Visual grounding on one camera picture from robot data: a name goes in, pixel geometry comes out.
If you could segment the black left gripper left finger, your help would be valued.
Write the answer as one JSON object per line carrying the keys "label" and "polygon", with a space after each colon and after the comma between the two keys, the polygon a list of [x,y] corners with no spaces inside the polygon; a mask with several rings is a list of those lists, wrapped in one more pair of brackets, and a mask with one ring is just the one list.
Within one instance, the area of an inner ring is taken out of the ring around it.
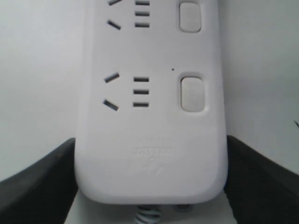
{"label": "black left gripper left finger", "polygon": [[63,224],[78,192],[75,139],[0,182],[2,224]]}

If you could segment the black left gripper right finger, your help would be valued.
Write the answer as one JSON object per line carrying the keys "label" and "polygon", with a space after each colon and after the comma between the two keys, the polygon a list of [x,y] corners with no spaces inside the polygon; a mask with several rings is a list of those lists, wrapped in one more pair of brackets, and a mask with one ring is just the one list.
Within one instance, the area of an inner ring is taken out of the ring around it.
{"label": "black left gripper right finger", "polygon": [[299,176],[227,136],[228,177],[224,192],[239,224],[297,224]]}

